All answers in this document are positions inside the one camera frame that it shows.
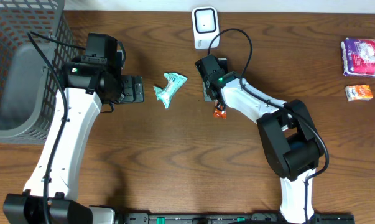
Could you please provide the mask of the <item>teal tissue packet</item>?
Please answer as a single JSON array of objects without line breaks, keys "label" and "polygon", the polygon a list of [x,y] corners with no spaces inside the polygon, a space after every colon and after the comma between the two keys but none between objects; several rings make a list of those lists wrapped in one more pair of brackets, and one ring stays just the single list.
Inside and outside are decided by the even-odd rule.
[{"label": "teal tissue packet", "polygon": [[164,77],[168,81],[167,85],[164,88],[154,86],[153,89],[157,100],[163,102],[165,109],[168,109],[172,97],[183,86],[188,78],[178,73],[164,73]]}]

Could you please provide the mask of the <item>orange-red snack bar wrapper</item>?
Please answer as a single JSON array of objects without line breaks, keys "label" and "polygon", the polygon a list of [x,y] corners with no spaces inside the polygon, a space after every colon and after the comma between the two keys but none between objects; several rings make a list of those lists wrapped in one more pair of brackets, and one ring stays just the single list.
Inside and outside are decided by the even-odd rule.
[{"label": "orange-red snack bar wrapper", "polygon": [[226,119],[226,106],[219,101],[215,101],[214,118]]}]

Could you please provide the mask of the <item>orange tissue pack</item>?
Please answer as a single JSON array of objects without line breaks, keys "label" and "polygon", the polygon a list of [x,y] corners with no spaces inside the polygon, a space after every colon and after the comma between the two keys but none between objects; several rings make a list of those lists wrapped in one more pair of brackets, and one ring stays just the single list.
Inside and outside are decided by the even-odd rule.
[{"label": "orange tissue pack", "polygon": [[348,101],[369,101],[373,94],[369,85],[348,85],[345,87]]}]

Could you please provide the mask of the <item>purple pink floral liner pack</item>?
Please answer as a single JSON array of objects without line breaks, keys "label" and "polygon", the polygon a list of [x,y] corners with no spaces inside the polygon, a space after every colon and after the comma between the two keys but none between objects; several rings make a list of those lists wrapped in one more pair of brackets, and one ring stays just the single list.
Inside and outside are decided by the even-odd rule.
[{"label": "purple pink floral liner pack", "polygon": [[341,54],[344,76],[375,78],[375,39],[346,38]]}]

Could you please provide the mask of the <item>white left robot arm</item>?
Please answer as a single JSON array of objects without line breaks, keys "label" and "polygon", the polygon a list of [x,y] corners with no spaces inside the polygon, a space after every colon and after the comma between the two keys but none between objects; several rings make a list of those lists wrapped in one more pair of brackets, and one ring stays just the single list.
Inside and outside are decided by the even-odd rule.
[{"label": "white left robot arm", "polygon": [[49,66],[58,87],[55,113],[39,162],[21,194],[7,194],[3,212],[9,223],[120,223],[107,206],[77,202],[86,143],[102,106],[142,103],[142,77],[123,75],[122,42],[90,33],[85,53],[59,72]]}]

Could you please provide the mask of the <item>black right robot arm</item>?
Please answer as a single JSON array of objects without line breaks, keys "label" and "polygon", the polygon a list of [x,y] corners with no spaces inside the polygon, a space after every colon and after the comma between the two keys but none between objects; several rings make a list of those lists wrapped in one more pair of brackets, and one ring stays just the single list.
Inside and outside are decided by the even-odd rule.
[{"label": "black right robot arm", "polygon": [[266,160],[280,177],[281,215],[288,223],[308,223],[314,216],[312,180],[328,168],[327,162],[317,167],[329,153],[306,105],[259,91],[241,74],[227,72],[226,64],[226,59],[212,54],[195,62],[206,94],[257,125]]}]

